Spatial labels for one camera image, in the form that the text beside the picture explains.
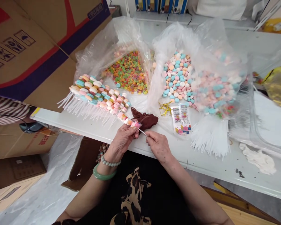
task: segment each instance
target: shelf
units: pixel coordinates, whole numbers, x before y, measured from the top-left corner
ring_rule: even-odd
[[[190,12],[193,15],[193,18],[191,20],[191,15],[189,14],[170,14],[168,17],[168,14],[158,14],[157,12],[133,12],[131,13],[131,17],[136,20],[141,21],[153,21],[153,22],[166,22],[166,19],[168,17],[168,23],[174,23],[174,22],[180,22],[182,24],[188,24],[191,20],[191,23],[189,25],[191,26],[198,26],[201,23],[205,22],[206,20],[213,19],[212,17],[206,17],[197,15],[194,12]],[[224,20],[224,24],[226,28],[229,29],[239,29],[239,30],[250,30],[252,31],[254,27],[256,26],[255,23],[251,19],[246,20]]]

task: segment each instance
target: wooden floor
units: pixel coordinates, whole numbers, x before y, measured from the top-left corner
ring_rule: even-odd
[[[219,191],[203,188],[223,208],[235,225],[281,225],[278,220],[219,184],[214,183],[214,186]]]

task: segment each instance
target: beaded bracelet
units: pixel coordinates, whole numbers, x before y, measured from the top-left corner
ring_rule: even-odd
[[[114,171],[112,174],[110,175],[102,175],[100,173],[97,172],[97,167],[99,166],[99,164],[97,164],[94,168],[93,168],[93,175],[95,178],[97,178],[98,180],[110,180],[111,178],[113,178],[116,174],[116,171]]]
[[[121,161],[117,162],[117,163],[111,163],[111,162],[107,162],[104,159],[104,155],[101,156],[101,162],[103,162],[104,165],[110,166],[110,167],[115,167],[121,164]]]

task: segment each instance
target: woman's right hand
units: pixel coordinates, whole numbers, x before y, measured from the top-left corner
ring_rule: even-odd
[[[146,142],[151,147],[154,156],[161,164],[167,164],[173,161],[174,156],[171,153],[168,139],[166,136],[155,131],[146,131]]]

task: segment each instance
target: table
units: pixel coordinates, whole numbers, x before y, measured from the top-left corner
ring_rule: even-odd
[[[144,21],[139,21],[139,24],[141,33],[145,34],[144,39],[146,42],[151,42],[154,37],[168,26],[166,23]],[[250,51],[256,54],[273,54],[281,49],[281,35],[227,30],[227,36],[230,44],[242,52]],[[266,62],[259,59],[254,66],[262,67],[262,63],[266,64]],[[102,127],[100,121],[97,122],[88,119],[83,121],[82,118],[77,118],[68,112],[57,113],[45,109],[40,109],[34,115],[33,119],[106,143],[112,141],[117,128],[121,126],[121,122],[116,121],[113,128],[108,130],[109,126]],[[255,165],[248,163],[238,147],[239,143],[234,140],[232,140],[231,153],[222,160],[205,153],[194,151],[190,148],[189,141],[176,139],[158,124],[152,130],[167,136],[173,155],[183,167],[281,199],[280,159],[274,158],[277,172],[275,175],[270,176],[260,173]],[[144,135],[133,141],[129,150],[154,157],[145,142]],[[241,178],[236,173],[236,169],[241,171],[245,178]]]

